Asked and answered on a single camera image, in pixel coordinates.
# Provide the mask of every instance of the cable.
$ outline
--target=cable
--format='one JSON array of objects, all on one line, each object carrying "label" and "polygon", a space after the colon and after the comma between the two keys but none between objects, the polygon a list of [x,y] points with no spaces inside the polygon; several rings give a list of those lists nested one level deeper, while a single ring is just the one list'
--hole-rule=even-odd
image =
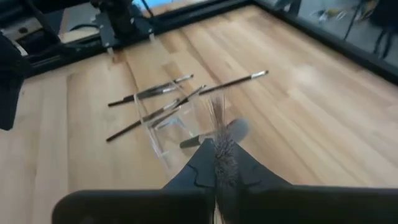
[{"label": "cable", "polygon": [[78,25],[72,27],[69,31],[81,29],[81,28],[84,28],[84,27],[92,27],[92,28],[99,29],[99,27],[96,24],[78,24]]},{"label": "cable", "polygon": [[153,13],[152,10],[149,8],[149,6],[148,6],[148,4],[147,4],[147,1],[146,1],[146,0],[141,0],[141,1],[142,1],[142,3],[144,4],[145,8],[147,9],[147,11],[148,11],[150,17],[153,18],[153,17],[154,17],[154,13]]}]

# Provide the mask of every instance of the bristles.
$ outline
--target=bristles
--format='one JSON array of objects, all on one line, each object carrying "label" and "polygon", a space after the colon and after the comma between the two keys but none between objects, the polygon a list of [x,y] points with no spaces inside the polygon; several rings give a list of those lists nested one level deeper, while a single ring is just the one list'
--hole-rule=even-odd
[{"label": "bristles", "polygon": [[224,95],[211,97],[210,114],[216,131],[214,140],[216,203],[223,222],[236,223],[238,165],[234,158],[234,141],[224,122]]}]

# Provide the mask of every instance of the glass pane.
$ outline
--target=glass pane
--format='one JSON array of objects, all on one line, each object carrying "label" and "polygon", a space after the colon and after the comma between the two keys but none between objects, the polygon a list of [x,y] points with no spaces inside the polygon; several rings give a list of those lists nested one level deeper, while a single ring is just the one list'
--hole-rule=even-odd
[{"label": "glass pane", "polygon": [[363,1],[347,41],[398,67],[397,1]]},{"label": "glass pane", "polygon": [[315,24],[330,34],[344,38],[359,0],[293,0],[284,11]]}]

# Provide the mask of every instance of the black metal frame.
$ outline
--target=black metal frame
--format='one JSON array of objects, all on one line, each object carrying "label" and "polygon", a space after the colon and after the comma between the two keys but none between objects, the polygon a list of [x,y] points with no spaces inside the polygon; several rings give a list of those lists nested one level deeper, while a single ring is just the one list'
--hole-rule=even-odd
[{"label": "black metal frame", "polygon": [[[183,26],[248,5],[260,7],[276,18],[288,23],[289,25],[306,33],[310,37],[318,40],[322,44],[343,54],[345,57],[351,59],[362,67],[367,68],[375,74],[385,78],[389,82],[398,85],[398,68],[388,64],[385,61],[379,60],[375,55],[365,52],[359,47],[346,42],[344,39],[339,39],[334,35],[319,29],[317,26],[304,21],[294,14],[277,10],[272,5],[262,0],[209,0],[165,12],[153,18],[154,21],[157,21],[156,25],[154,26],[154,34],[163,34],[165,32],[178,29]],[[147,34],[136,34],[131,36],[128,41],[117,40],[113,48],[116,50],[121,49],[123,47],[136,44],[140,41],[147,40],[148,38],[149,36]],[[101,43],[100,34],[95,34],[74,42],[67,43],[65,46],[74,47],[76,50],[66,55],[60,54],[51,58],[28,58],[34,69],[34,72],[31,76],[38,75],[40,73],[106,52],[106,49]]]}]

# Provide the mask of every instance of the wooden surface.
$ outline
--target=wooden surface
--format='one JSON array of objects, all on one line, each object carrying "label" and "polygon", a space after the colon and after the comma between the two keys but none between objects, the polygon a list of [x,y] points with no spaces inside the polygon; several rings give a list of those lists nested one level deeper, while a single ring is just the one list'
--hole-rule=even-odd
[{"label": "wooden surface", "polygon": [[138,119],[107,103],[190,73],[187,90],[270,71],[230,88],[226,114],[249,120],[241,146],[289,182],[398,186],[395,86],[253,6],[157,39],[26,80],[0,132],[0,223],[50,223],[76,190],[161,188],[170,176],[143,128],[105,143]]}]

